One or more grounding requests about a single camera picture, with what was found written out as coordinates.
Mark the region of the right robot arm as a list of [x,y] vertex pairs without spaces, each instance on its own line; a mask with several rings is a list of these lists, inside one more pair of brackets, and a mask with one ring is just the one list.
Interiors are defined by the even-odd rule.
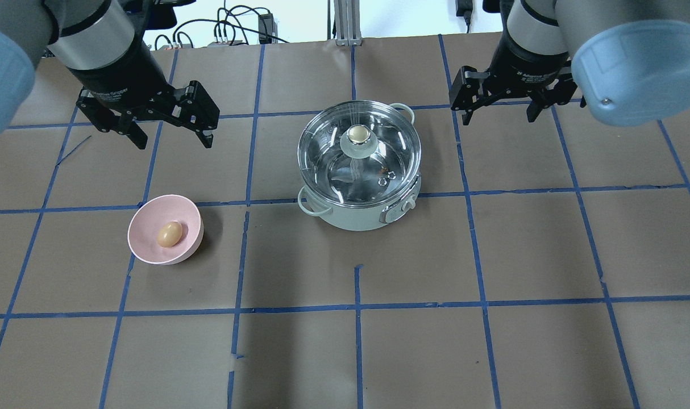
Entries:
[[489,67],[463,66],[449,90],[469,124],[478,108],[529,98],[526,116],[575,91],[603,124],[631,127],[690,108],[690,1],[487,1],[503,31]]

